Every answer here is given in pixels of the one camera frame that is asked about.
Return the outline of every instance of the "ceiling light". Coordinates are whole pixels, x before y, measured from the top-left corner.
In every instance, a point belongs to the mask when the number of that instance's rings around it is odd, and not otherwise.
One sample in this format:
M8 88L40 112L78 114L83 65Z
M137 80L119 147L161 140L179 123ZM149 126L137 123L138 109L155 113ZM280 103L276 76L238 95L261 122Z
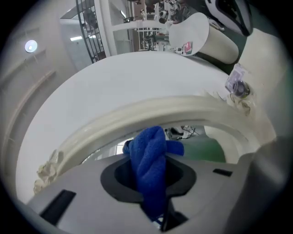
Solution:
M121 15L123 15L123 16L124 16L124 18L126 18L126 14L124 14L124 12L123 12L123 11L120 11L120 13L121 13Z
M24 49L26 50L26 52L28 53L32 53L34 52L36 49L38 48L38 43L34 40L30 40L28 41L25 46Z
M70 38L71 41L76 41L76 40L80 40L80 39L82 39L82 36Z

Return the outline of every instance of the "black slot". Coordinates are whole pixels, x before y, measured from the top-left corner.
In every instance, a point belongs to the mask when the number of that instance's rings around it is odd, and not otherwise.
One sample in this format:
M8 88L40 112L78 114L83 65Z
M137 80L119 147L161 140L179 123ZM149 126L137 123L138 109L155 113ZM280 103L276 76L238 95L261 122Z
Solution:
M62 190L53 201L43 210L40 216L52 225L56 225L68 208L76 193Z
M228 177L230 177L232 175L232 173L233 173L232 171L219 169L219 168L216 168L212 172L220 174L220 175L228 176Z

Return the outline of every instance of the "white table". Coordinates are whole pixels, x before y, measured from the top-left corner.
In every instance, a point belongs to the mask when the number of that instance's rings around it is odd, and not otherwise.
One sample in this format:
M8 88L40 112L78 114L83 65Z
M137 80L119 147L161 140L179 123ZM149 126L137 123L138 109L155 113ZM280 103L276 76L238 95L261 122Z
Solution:
M42 105L23 139L16 167L16 192L27 203L38 167L81 126L118 107L156 97L225 97L228 75L208 62L168 52L135 52L103 59L63 83Z

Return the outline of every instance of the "blue cloth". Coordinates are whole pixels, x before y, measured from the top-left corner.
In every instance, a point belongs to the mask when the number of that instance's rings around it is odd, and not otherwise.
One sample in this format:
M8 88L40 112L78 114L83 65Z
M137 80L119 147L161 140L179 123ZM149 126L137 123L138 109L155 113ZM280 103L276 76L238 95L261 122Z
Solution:
M142 208L150 219L161 215L166 205L166 152L184 155L184 146L166 141L160 126L143 130L123 147L123 153L130 155L136 188L144 197Z

